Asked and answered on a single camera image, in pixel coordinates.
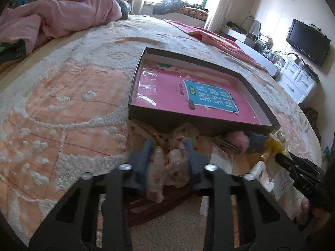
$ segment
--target red blanket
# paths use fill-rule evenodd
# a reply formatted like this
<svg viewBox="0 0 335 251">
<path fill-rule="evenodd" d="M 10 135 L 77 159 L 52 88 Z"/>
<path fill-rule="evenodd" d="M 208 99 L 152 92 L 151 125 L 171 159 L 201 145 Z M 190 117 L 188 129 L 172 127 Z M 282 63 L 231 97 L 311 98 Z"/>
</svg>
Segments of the red blanket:
<svg viewBox="0 0 335 251">
<path fill-rule="evenodd" d="M 169 24 L 172 24 L 173 26 L 177 27 L 181 31 L 185 32 L 186 34 L 192 37 L 195 37 L 196 39 L 202 41 L 203 43 L 215 46 L 216 48 L 234 56 L 235 58 L 238 58 L 253 66 L 256 66 L 257 68 L 265 72 L 268 72 L 266 68 L 264 68 L 263 66 L 255 62 L 251 56 L 244 53 L 244 51 L 242 51 L 241 48 L 232 40 L 223 38 L 211 31 L 208 31 L 200 27 L 188 26 L 188 25 L 185 25 L 185 24 L 182 24 L 176 21 L 170 21 L 170 20 L 164 20 L 164 21 L 166 21 Z"/>
</svg>

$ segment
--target black flat screen tv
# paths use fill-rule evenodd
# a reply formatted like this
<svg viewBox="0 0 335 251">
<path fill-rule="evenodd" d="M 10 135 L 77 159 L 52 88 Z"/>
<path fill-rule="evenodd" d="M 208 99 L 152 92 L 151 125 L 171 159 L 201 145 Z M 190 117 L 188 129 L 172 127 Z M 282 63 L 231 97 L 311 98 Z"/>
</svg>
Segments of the black flat screen tv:
<svg viewBox="0 0 335 251">
<path fill-rule="evenodd" d="M 296 19 L 293 20 L 286 41 L 319 66 L 323 65 L 329 53 L 330 39 Z"/>
</svg>

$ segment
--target silver screw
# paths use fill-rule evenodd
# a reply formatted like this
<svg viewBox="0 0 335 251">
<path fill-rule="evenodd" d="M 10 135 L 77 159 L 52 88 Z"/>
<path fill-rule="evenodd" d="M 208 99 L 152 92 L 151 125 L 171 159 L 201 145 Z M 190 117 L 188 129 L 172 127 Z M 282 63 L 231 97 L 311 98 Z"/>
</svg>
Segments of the silver screw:
<svg viewBox="0 0 335 251">
<path fill-rule="evenodd" d="M 252 174 L 245 174 L 243 178 L 247 181 L 253 181 L 255 180 L 255 177 Z"/>
<path fill-rule="evenodd" d="M 217 170 L 217 166 L 216 166 L 215 164 L 207 164 L 207 165 L 205 166 L 205 169 L 206 169 L 207 171 L 216 171 L 216 170 Z"/>
<path fill-rule="evenodd" d="M 86 172 L 80 175 L 80 178 L 83 180 L 90 180 L 93 177 L 93 174 Z"/>
<path fill-rule="evenodd" d="M 128 163 L 124 163 L 118 166 L 118 169 L 121 171 L 129 171 L 131 169 L 131 165 Z"/>
</svg>

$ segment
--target pink duvet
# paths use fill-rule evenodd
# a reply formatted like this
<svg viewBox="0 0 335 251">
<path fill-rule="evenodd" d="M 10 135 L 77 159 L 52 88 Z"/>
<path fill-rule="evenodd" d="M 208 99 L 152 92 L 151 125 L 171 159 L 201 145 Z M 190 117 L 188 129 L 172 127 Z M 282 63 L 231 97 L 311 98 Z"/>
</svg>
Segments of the pink duvet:
<svg viewBox="0 0 335 251">
<path fill-rule="evenodd" d="M 23 39 L 26 55 L 47 41 L 119 20 L 116 0 L 38 0 L 0 16 L 0 42 Z"/>
</svg>

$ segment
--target white dresser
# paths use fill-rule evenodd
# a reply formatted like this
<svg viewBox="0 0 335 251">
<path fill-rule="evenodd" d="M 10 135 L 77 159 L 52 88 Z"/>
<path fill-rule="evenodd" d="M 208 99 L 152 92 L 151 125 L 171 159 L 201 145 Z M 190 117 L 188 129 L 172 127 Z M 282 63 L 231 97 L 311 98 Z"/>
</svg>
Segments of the white dresser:
<svg viewBox="0 0 335 251">
<path fill-rule="evenodd" d="M 308 103 L 318 88 L 316 81 L 291 59 L 286 62 L 276 81 L 298 104 Z"/>
</svg>

